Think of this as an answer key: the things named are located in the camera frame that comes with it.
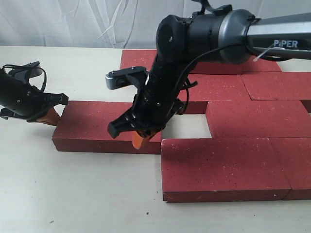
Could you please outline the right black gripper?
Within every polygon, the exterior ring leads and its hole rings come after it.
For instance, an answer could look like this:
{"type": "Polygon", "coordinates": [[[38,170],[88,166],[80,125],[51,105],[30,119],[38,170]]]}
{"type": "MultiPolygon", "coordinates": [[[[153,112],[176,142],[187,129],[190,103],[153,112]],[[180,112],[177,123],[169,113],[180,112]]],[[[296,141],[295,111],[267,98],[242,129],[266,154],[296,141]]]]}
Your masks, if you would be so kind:
{"type": "Polygon", "coordinates": [[[189,61],[168,63],[156,57],[132,106],[108,124],[110,136],[116,138],[122,132],[134,131],[133,147],[143,148],[174,114],[182,111],[184,104],[177,97],[191,68],[189,61]]]}

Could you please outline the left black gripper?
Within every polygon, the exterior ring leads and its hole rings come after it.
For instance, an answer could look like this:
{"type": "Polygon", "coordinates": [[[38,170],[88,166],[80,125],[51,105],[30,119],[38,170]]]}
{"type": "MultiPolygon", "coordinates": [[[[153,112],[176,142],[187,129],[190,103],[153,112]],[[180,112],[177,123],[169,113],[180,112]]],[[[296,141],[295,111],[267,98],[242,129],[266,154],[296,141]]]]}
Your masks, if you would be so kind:
{"type": "Polygon", "coordinates": [[[24,72],[16,77],[5,72],[0,74],[0,105],[3,107],[0,117],[57,126],[60,115],[54,107],[67,105],[68,96],[45,93],[31,85],[25,75],[24,72]]]}

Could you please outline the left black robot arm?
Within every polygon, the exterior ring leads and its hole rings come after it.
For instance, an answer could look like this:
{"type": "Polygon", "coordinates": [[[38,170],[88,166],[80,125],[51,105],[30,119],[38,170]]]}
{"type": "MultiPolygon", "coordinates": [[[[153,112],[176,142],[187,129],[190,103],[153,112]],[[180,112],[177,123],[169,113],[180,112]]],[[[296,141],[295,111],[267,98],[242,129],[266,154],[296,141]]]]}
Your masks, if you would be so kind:
{"type": "Polygon", "coordinates": [[[28,123],[42,123],[56,126],[60,115],[54,109],[57,105],[67,105],[69,98],[60,93],[45,93],[31,85],[28,72],[23,77],[12,76],[0,70],[0,117],[15,118],[28,123]]]}

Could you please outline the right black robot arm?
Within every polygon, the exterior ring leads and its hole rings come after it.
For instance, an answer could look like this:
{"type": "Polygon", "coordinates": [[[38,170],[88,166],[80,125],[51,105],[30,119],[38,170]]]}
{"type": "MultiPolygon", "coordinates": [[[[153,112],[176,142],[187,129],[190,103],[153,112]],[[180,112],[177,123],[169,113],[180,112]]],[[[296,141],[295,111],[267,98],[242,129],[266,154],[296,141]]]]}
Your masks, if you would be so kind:
{"type": "Polygon", "coordinates": [[[190,17],[168,15],[160,22],[150,70],[137,66],[107,73],[109,89],[137,88],[132,106],[108,124],[112,138],[132,132],[133,147],[140,149],[174,115],[184,114],[188,102],[178,95],[196,86],[188,76],[200,62],[239,65],[250,56],[274,62],[311,57],[310,13],[261,19],[230,4],[200,4],[190,17]]]}

